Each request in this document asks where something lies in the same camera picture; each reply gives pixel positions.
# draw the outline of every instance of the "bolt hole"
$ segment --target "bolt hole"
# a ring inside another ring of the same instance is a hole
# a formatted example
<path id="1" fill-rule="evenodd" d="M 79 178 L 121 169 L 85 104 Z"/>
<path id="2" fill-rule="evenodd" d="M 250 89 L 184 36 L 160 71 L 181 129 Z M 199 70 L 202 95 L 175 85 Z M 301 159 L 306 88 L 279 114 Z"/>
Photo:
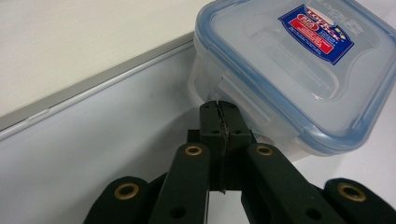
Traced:
<path id="1" fill-rule="evenodd" d="M 362 203 L 367 199 L 363 191 L 346 183 L 340 183 L 338 185 L 338 192 L 349 200 L 358 203 Z"/>
<path id="2" fill-rule="evenodd" d="M 182 206 L 172 208 L 170 215 L 172 218 L 182 218 L 186 216 L 186 209 Z"/>
<path id="3" fill-rule="evenodd" d="M 271 156 L 272 154 L 274 154 L 274 151 L 269 147 L 258 146 L 256 148 L 256 151 L 263 156 Z"/>
<path id="4" fill-rule="evenodd" d="M 120 195 L 127 195 L 134 192 L 133 186 L 127 186 L 120 190 Z"/>
<path id="5" fill-rule="evenodd" d="M 119 200 L 132 199 L 139 191 L 139 186 L 135 183 L 125 183 L 119 185 L 114 191 L 114 196 Z"/>
<path id="6" fill-rule="evenodd" d="M 321 220 L 321 213 L 315 208 L 307 209 L 305 214 L 314 220 Z"/>
<path id="7" fill-rule="evenodd" d="M 202 153 L 202 149 L 200 147 L 187 147 L 184 152 L 189 156 L 198 156 Z"/>

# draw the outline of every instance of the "clear plastic container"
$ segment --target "clear plastic container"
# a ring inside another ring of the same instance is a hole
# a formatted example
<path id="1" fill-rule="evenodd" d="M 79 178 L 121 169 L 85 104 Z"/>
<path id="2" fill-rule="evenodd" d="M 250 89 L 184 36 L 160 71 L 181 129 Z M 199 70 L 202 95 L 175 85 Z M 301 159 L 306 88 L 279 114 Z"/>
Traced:
<path id="1" fill-rule="evenodd" d="M 345 153 L 393 87 L 395 34 L 355 1 L 216 1 L 197 18 L 191 85 L 289 157 Z"/>

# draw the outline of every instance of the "red label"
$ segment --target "red label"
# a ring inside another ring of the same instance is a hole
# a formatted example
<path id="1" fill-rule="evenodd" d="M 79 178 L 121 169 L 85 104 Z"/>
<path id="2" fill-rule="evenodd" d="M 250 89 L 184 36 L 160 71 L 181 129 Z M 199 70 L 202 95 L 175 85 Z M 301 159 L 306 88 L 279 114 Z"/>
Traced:
<path id="1" fill-rule="evenodd" d="M 334 49 L 334 47 L 315 32 L 318 29 L 318 26 L 312 25 L 312 22 L 309 20 L 309 18 L 302 15 L 291 20 L 289 24 L 294 27 L 294 29 L 299 31 L 303 36 L 305 36 L 305 38 L 309 39 L 313 44 L 320 48 L 323 53 L 329 54 Z"/>

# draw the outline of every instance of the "blue label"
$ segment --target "blue label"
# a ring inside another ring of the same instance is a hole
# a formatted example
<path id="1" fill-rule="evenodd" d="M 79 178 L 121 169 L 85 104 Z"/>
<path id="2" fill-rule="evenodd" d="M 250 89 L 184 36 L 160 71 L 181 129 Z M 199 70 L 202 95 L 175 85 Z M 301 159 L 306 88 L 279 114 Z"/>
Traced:
<path id="1" fill-rule="evenodd" d="M 338 63 L 354 45 L 341 27 L 306 5 L 295 8 L 279 20 L 306 49 L 332 64 Z"/>

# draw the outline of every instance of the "container lid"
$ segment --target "container lid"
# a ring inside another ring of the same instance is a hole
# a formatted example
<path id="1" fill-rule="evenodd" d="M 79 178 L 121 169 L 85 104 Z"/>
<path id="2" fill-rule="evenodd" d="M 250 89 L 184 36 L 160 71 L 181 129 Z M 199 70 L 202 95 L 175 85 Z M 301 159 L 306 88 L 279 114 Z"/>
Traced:
<path id="1" fill-rule="evenodd" d="M 195 35 L 320 153 L 359 147 L 396 77 L 393 28 L 355 1 L 216 1 Z"/>

